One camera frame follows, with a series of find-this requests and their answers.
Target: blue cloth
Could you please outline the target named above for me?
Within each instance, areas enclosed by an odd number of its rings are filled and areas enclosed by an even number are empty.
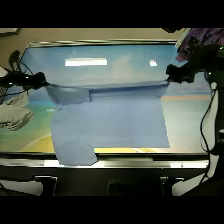
[[[60,164],[92,165],[96,147],[169,147],[160,103],[167,86],[47,87],[57,105],[51,134]]]

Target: floor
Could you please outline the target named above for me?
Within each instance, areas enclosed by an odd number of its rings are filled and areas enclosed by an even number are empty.
[[[0,37],[0,65],[8,67],[14,50],[24,51],[28,43],[59,40],[178,39],[181,31],[162,28],[22,28],[18,35]]]

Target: purple cloth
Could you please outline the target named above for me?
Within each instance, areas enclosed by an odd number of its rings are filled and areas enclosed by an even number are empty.
[[[192,28],[179,47],[176,60],[188,60],[194,47],[213,43],[224,45],[224,28]]]

